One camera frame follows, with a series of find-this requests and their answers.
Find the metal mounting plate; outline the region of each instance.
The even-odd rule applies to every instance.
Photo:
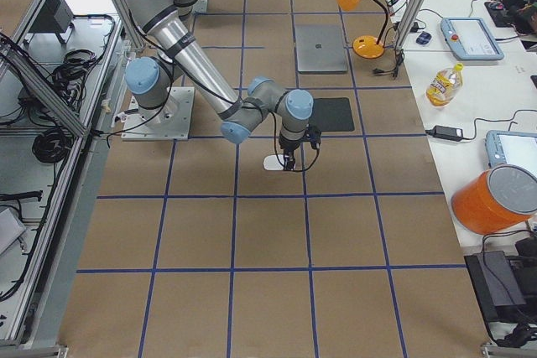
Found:
[[[136,127],[143,122],[139,114],[127,115],[123,130],[133,129],[133,131],[122,133],[122,139],[125,141],[188,140],[192,106],[194,105],[194,87],[172,87],[169,96],[173,97],[179,104],[179,110],[170,118],[169,122],[158,127],[147,125]],[[134,97],[129,108],[138,108],[138,103]]]

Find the laptop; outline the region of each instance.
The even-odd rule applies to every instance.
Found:
[[[338,25],[295,25],[297,69],[303,74],[345,73],[347,52]]]

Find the bucket lid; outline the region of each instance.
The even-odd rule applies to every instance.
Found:
[[[499,165],[488,174],[488,189],[504,208],[518,214],[537,211],[537,178],[516,165]]]

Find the power adapter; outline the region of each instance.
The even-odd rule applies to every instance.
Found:
[[[410,32],[411,33],[417,33],[420,29],[421,29],[421,27],[418,24],[418,22],[414,21],[414,23],[412,24],[412,28],[410,29]]]
[[[464,140],[462,136],[462,129],[457,127],[440,126],[436,125],[432,129],[425,130],[429,136],[441,138],[443,140],[450,140],[452,142],[460,142]]]

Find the plastic bottle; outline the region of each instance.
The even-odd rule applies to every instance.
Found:
[[[427,98],[434,106],[447,105],[462,87],[462,63],[441,70],[427,88]]]

